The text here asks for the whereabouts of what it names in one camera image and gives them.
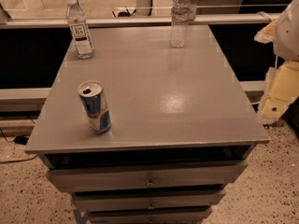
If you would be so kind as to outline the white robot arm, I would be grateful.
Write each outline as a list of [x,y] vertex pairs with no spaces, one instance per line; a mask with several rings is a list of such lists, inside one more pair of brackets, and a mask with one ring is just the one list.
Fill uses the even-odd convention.
[[278,17],[273,47],[285,61],[299,61],[299,0],[292,0]]

